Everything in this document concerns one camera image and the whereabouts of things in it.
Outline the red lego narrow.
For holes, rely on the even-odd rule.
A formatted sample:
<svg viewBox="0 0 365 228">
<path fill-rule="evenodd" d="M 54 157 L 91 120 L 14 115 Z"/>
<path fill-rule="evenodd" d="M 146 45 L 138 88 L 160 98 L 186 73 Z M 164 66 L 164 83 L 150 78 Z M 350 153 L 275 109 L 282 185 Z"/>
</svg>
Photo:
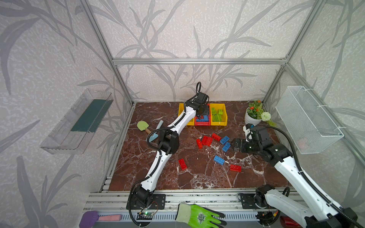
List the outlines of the red lego narrow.
<svg viewBox="0 0 365 228">
<path fill-rule="evenodd" d="M 198 148 L 199 148 L 199 149 L 202 149 L 203 145 L 202 145 L 201 140 L 200 140 L 200 139 L 196 139 L 196 143 L 197 143 L 197 145 L 198 145 Z"/>
</svg>

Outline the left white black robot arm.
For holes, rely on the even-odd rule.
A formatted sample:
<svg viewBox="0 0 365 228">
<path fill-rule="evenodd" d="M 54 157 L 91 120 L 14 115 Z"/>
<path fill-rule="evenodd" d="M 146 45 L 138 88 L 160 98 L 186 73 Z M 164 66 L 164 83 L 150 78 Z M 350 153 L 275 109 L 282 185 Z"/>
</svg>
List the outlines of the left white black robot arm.
<svg viewBox="0 0 365 228">
<path fill-rule="evenodd" d="M 151 132 L 147 144 L 156 150 L 157 154 L 147 175 L 133 184 L 127 202 L 127 209 L 148 208 L 152 204 L 153 193 L 158 179 L 170 157 L 180 146 L 179 136 L 187 124 L 197 115 L 206 110 L 209 97 L 196 89 L 196 94 L 184 102 L 182 113 L 167 127 Z"/>
</svg>

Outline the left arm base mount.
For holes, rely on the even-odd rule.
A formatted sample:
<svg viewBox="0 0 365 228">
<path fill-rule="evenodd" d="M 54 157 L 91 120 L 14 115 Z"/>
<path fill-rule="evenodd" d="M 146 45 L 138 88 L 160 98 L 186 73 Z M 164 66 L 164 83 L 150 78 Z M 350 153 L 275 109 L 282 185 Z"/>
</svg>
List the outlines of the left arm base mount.
<svg viewBox="0 0 365 228">
<path fill-rule="evenodd" d="M 127 210 L 142 210 L 153 209 L 163 210 L 165 208 L 166 195 L 165 194 L 153 194 L 148 195 L 146 200 L 140 199 L 140 197 L 134 194 L 130 196 L 127 201 Z"/>
</svg>

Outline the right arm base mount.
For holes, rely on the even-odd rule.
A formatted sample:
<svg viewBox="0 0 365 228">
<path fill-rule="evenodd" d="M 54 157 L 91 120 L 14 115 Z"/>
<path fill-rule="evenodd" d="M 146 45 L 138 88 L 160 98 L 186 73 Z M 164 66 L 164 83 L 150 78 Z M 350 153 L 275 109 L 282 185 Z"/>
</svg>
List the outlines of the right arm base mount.
<svg viewBox="0 0 365 228">
<path fill-rule="evenodd" d="M 277 210 L 267 203 L 263 193 L 238 193 L 237 198 L 243 209 L 252 210 Z"/>
</svg>

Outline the red lego top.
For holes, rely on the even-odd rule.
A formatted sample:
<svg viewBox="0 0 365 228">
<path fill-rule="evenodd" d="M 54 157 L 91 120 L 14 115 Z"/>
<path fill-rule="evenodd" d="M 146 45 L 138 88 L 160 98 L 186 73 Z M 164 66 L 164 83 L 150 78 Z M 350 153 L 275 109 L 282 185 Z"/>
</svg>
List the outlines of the red lego top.
<svg viewBox="0 0 365 228">
<path fill-rule="evenodd" d="M 218 142 L 220 142 L 220 141 L 221 141 L 221 137 L 220 137 L 220 136 L 218 136 L 217 134 L 212 134 L 212 138 L 213 138 L 214 140 L 218 141 Z"/>
</svg>

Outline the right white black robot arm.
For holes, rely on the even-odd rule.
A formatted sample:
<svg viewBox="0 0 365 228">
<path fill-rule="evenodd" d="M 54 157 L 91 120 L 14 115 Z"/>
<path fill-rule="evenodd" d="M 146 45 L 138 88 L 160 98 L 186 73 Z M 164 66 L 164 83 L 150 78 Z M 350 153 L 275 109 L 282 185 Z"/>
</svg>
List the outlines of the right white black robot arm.
<svg viewBox="0 0 365 228">
<path fill-rule="evenodd" d="M 303 206 L 266 184 L 256 189 L 253 198 L 257 207 L 273 207 L 282 211 L 303 228 L 360 228 L 357 214 L 344 208 L 304 171 L 290 137 L 282 130 L 289 147 L 274 144 L 268 133 L 269 126 L 243 127 L 245 137 L 233 140 L 233 149 L 244 154 L 258 155 L 281 173 L 305 201 Z"/>
</svg>

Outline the blue lego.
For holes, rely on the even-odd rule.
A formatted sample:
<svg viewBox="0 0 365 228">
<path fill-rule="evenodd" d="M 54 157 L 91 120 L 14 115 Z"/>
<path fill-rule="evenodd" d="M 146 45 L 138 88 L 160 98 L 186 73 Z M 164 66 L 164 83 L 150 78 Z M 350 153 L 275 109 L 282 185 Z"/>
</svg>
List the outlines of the blue lego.
<svg viewBox="0 0 365 228">
<path fill-rule="evenodd" d="M 225 145 L 228 141 L 230 140 L 230 138 L 228 136 L 224 136 L 221 140 L 220 143 Z"/>
<path fill-rule="evenodd" d="M 215 156 L 213 159 L 216 163 L 220 164 L 220 165 L 224 165 L 225 164 L 225 160 L 219 156 Z"/>
<path fill-rule="evenodd" d="M 196 122 L 209 122 L 208 115 L 199 116 L 196 118 Z"/>
<path fill-rule="evenodd" d="M 230 149 L 230 147 L 231 147 L 231 144 L 230 144 L 229 142 L 227 142 L 227 143 L 223 146 L 222 150 L 226 153 L 226 152 Z"/>
</svg>

